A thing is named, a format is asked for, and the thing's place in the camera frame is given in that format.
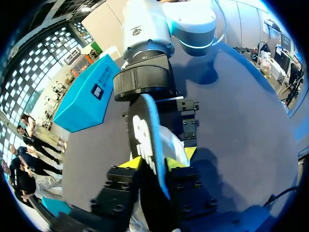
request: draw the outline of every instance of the glass wall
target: glass wall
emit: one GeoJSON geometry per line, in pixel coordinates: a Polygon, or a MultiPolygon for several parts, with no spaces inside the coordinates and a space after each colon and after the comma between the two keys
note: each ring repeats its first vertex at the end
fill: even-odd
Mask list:
{"type": "MultiPolygon", "coordinates": [[[[65,55],[77,46],[81,48],[67,27],[63,27],[34,43],[10,69],[0,95],[0,110],[15,127],[23,113],[31,113],[40,94],[65,65],[65,55]]],[[[9,151],[9,145],[19,147],[24,144],[2,121],[0,131],[0,152],[10,165],[14,155],[9,151]]]]}
{"type": "Polygon", "coordinates": [[[83,25],[80,22],[74,23],[74,26],[80,33],[80,36],[87,42],[87,44],[93,41],[91,35],[88,33],[88,31],[83,27],[83,25]]]}

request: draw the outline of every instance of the white logo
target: white logo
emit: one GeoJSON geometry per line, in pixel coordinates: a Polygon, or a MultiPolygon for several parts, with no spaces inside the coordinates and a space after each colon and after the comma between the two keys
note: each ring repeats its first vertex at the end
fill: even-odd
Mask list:
{"type": "Polygon", "coordinates": [[[146,163],[150,166],[156,175],[155,162],[151,159],[153,154],[153,149],[151,147],[151,139],[149,128],[147,122],[143,119],[141,120],[138,115],[133,116],[133,128],[135,138],[139,141],[140,144],[136,145],[138,155],[141,156],[146,163]]]}
{"type": "Polygon", "coordinates": [[[94,92],[97,98],[100,96],[100,93],[101,93],[101,89],[97,87],[96,91],[94,92]]]}

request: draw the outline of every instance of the blue box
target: blue box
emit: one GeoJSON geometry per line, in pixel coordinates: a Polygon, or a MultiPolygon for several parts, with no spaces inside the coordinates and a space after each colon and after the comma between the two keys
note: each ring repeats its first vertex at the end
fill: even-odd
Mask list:
{"type": "Polygon", "coordinates": [[[109,55],[105,55],[73,82],[54,117],[54,123],[69,132],[80,131],[104,120],[113,90],[113,77],[120,72],[109,55]]]}

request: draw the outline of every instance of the black pants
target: black pants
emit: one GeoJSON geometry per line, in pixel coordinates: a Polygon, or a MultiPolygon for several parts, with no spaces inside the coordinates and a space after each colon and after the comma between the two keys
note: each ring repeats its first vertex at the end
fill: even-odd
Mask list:
{"type": "Polygon", "coordinates": [[[48,163],[45,163],[43,160],[41,159],[38,159],[36,164],[35,164],[35,167],[34,168],[34,173],[35,174],[38,174],[38,175],[49,175],[45,170],[48,170],[48,171],[51,171],[51,172],[54,172],[56,174],[62,174],[62,171],[61,170],[58,170],[57,168],[49,165],[48,163]]]}
{"type": "Polygon", "coordinates": [[[46,157],[50,158],[51,160],[56,160],[56,158],[53,157],[51,154],[49,154],[49,153],[43,148],[43,146],[45,146],[45,147],[47,147],[47,148],[49,148],[49,149],[51,149],[51,150],[53,150],[53,151],[55,151],[55,152],[58,153],[58,150],[57,150],[56,148],[54,148],[53,146],[51,146],[50,144],[48,144],[48,143],[46,143],[46,142],[44,142],[44,141],[42,141],[42,140],[37,140],[37,141],[35,141],[35,143],[33,144],[33,147],[34,147],[37,151],[41,152],[43,155],[45,155],[46,157]]]}

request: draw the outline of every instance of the computer monitor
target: computer monitor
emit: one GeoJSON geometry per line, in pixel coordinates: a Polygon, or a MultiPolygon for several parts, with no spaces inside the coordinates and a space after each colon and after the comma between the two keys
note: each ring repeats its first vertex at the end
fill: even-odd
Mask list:
{"type": "Polygon", "coordinates": [[[282,52],[279,49],[279,52],[278,51],[275,52],[274,59],[280,65],[280,67],[287,73],[289,70],[291,58],[285,52],[282,52]]]}
{"type": "Polygon", "coordinates": [[[291,38],[284,33],[281,32],[281,46],[288,50],[289,52],[291,51],[291,38]]]}

